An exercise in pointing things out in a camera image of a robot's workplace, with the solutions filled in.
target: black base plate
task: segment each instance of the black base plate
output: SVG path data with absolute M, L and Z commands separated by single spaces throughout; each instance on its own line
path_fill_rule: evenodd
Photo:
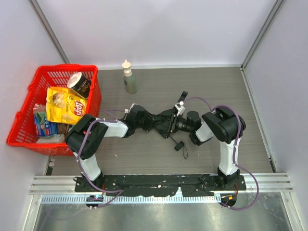
M 237 196 L 232 195 L 232 199 L 229 199 L 229 195 L 227 195 L 227 194 L 221 194 L 220 196 L 221 196 L 221 197 L 226 196 L 225 198 L 222 198 L 222 199 L 221 199 L 221 203 L 220 203 L 220 204 L 221 204 L 222 206 L 226 206 L 226 205 L 227 205 L 227 206 L 232 207 L 232 206 L 235 205 Z
M 77 177 L 75 191 L 96 192 L 83 177 Z M 236 181 L 237 190 L 246 190 L 243 176 Z M 113 191 L 123 189 L 122 196 L 173 196 L 181 188 L 186 196 L 212 196 L 211 191 L 231 191 L 233 187 L 223 188 L 218 185 L 218 176 L 210 174 L 189 175 L 106 175 L 104 189 Z

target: blue package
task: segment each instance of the blue package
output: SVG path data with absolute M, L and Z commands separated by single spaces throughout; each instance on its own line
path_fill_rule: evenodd
M 46 112 L 34 113 L 34 126 L 37 136 L 53 136 L 58 134 L 57 124 L 47 120 Z

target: white wall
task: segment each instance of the white wall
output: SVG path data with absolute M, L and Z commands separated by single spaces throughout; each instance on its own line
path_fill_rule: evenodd
M 240 66 L 275 0 L 38 0 L 72 63 Z
M 0 4 L 0 224 L 3 231 L 17 231 L 33 176 L 44 173 L 47 157 L 5 141 L 37 67 L 62 60 L 28 1 Z
M 269 148 L 308 218 L 308 1 L 287 0 L 247 67 Z

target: white cable carrier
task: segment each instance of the white cable carrier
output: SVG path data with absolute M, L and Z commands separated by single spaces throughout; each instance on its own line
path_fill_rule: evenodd
M 112 196 L 104 196 L 104 201 L 87 202 L 89 195 L 44 195 L 41 204 L 104 204 L 110 201 Z M 181 204 L 181 203 L 220 203 L 221 197 L 217 193 L 215 196 L 183 197 L 182 195 L 167 197 L 117 197 L 112 204 Z

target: white bottle cap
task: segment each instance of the white bottle cap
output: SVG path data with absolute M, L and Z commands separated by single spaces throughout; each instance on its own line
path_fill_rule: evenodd
M 130 62 L 127 62 L 127 60 L 125 60 L 125 62 L 122 64 L 122 67 L 124 69 L 125 76 L 128 77 L 132 75 L 131 68 L 130 68 Z

